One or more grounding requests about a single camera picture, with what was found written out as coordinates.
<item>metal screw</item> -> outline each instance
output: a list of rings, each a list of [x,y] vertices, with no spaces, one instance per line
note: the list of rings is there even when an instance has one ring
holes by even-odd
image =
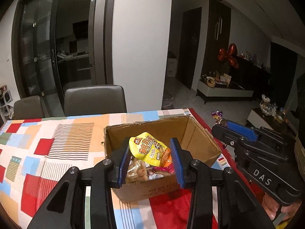
[[[231,174],[234,172],[234,169],[232,167],[226,167],[225,171]]]
[[[197,165],[200,164],[200,161],[199,161],[198,159],[193,159],[193,160],[191,161],[191,164],[197,166]]]
[[[69,168],[69,172],[70,172],[71,174],[76,173],[76,172],[77,172],[76,167],[71,167],[71,168]]]
[[[105,158],[103,161],[102,161],[102,163],[103,163],[103,165],[109,165],[109,164],[111,164],[111,159],[109,159],[109,158]]]

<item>yellow snack package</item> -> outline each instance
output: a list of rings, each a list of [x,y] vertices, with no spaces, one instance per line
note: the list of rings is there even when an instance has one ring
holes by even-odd
[[[131,137],[129,139],[129,149],[137,159],[157,167],[163,167],[170,157],[170,149],[148,132],[141,133],[137,137]]]

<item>ceiling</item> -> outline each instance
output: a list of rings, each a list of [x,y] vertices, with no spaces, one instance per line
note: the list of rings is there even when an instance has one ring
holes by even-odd
[[[224,0],[252,20],[272,42],[305,56],[305,26],[289,0]]]

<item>glass door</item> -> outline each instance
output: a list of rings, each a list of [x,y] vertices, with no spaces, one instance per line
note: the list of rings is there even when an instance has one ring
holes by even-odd
[[[54,56],[56,0],[31,0],[23,9],[20,44],[21,67],[28,95],[39,95],[51,117],[63,116],[63,95]]]

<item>human hand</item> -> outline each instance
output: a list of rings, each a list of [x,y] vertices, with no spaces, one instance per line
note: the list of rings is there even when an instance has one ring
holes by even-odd
[[[287,213],[287,215],[283,218],[283,220],[287,220],[295,215],[295,213],[298,211],[298,208],[300,207],[302,201],[297,200],[293,204],[287,207],[282,207],[281,212]],[[279,209],[280,205],[268,194],[265,194],[263,197],[263,203],[262,207],[265,209],[266,213],[268,214],[269,218],[271,220],[274,220],[276,216],[276,212]]]

